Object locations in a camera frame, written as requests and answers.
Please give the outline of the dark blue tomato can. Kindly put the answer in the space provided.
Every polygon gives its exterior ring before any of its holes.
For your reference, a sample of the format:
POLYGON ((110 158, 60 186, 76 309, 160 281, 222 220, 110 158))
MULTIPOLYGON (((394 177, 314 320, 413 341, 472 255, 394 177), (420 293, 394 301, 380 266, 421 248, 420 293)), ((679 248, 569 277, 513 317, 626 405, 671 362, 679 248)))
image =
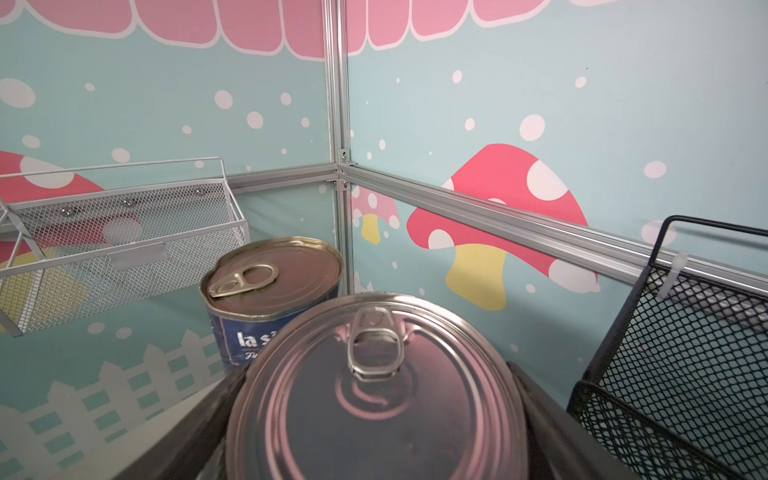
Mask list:
POLYGON ((261 240, 222 256, 199 285, 224 371, 253 361, 306 310, 339 295, 344 263, 329 243, 261 240))

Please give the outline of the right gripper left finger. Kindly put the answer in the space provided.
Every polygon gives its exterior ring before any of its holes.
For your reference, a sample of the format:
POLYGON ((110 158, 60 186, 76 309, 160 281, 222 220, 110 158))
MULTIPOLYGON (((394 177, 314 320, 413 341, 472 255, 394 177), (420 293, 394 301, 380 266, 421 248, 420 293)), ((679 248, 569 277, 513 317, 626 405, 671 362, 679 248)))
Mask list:
POLYGON ((222 379, 147 452, 121 471, 119 479, 225 479, 225 437, 249 366, 222 379))

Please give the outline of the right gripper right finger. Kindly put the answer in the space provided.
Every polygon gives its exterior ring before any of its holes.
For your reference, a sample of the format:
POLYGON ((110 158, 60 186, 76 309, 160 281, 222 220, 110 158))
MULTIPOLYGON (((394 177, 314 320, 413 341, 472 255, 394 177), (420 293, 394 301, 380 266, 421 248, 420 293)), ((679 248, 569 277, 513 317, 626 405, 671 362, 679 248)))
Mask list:
POLYGON ((634 479, 636 475, 602 447, 522 368, 507 364, 526 416, 530 479, 634 479))

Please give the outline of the blue soup can pink lid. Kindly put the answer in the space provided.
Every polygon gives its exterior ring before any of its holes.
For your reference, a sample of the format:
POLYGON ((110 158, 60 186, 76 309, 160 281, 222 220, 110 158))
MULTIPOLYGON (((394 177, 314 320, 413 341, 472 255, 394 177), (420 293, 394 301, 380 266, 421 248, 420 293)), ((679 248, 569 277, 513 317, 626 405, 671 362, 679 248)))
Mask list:
POLYGON ((524 479, 510 370, 468 321, 382 292, 321 303, 251 364, 226 437, 231 479, 524 479))

